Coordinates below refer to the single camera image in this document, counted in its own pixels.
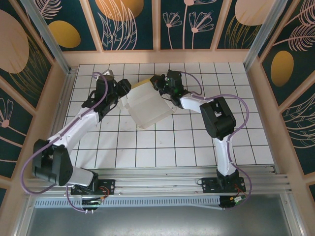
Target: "metal base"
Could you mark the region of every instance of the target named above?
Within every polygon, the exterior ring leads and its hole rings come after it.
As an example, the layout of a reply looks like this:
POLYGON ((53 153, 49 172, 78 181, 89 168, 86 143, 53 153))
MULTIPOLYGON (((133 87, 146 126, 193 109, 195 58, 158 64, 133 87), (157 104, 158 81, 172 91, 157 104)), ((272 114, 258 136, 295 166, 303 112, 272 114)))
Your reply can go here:
POLYGON ((110 191, 109 195, 113 195, 114 191, 115 191, 115 180, 114 179, 99 179, 98 180, 98 184, 99 184, 99 189, 96 190, 95 192, 92 191, 87 191, 86 189, 82 188, 80 185, 74 185, 71 188, 71 195, 80 195, 80 196, 86 196, 86 195, 104 195, 103 190, 101 189, 101 187, 105 187, 104 189, 106 190, 106 188, 110 191))
POLYGON ((234 181, 231 181, 224 189, 220 186, 216 177, 202 178, 201 185, 203 193, 238 193, 239 190, 235 185, 237 185, 243 192, 246 192, 243 177, 238 177, 234 181))

